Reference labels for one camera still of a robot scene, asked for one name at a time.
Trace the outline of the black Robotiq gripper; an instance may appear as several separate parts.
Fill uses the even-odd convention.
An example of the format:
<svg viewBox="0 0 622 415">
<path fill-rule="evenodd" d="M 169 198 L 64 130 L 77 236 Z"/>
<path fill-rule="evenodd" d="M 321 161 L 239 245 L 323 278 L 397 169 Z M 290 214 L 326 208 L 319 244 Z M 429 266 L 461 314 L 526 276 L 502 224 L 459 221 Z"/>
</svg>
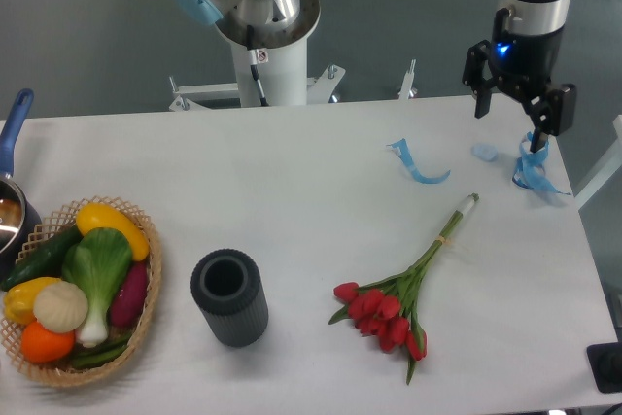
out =
<svg viewBox="0 0 622 415">
<path fill-rule="evenodd" d="M 577 87 L 551 83 L 564 28 L 544 35 L 520 35 L 509 30 L 511 20 L 508 8 L 496 12 L 492 43 L 482 40 L 468 49 L 462 82 L 471 89 L 477 119 L 490 112 L 496 85 L 494 78 L 484 76 L 488 60 L 493 75 L 502 77 L 499 90 L 518 99 L 519 87 L 529 99 L 526 113 L 534 125 L 530 152 L 536 153 L 549 136 L 559 136 L 572 127 Z"/>
</svg>

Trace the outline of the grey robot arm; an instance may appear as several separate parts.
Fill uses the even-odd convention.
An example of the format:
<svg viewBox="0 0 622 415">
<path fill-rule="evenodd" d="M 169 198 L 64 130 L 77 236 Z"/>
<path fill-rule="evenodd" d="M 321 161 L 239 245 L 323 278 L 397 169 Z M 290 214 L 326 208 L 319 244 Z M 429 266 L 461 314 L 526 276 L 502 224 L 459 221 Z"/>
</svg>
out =
<svg viewBox="0 0 622 415">
<path fill-rule="evenodd" d="M 475 116 L 488 114 L 494 89 L 520 103 L 534 126 L 533 153 L 573 123 L 576 86 L 551 80 L 569 7 L 570 0 L 499 0 L 491 38 L 466 54 L 462 81 Z"/>
</svg>

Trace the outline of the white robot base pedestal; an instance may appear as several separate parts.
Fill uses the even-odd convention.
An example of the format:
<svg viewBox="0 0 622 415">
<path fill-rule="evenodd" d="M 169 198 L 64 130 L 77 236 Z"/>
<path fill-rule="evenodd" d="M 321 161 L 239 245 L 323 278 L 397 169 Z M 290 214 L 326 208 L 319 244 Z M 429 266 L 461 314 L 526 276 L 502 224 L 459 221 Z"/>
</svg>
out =
<svg viewBox="0 0 622 415">
<path fill-rule="evenodd" d="M 319 0 L 175 0 L 195 22 L 228 41 L 242 107 L 301 106 L 334 101 L 345 75 L 331 64 L 307 74 L 307 40 L 320 19 Z"/>
</svg>

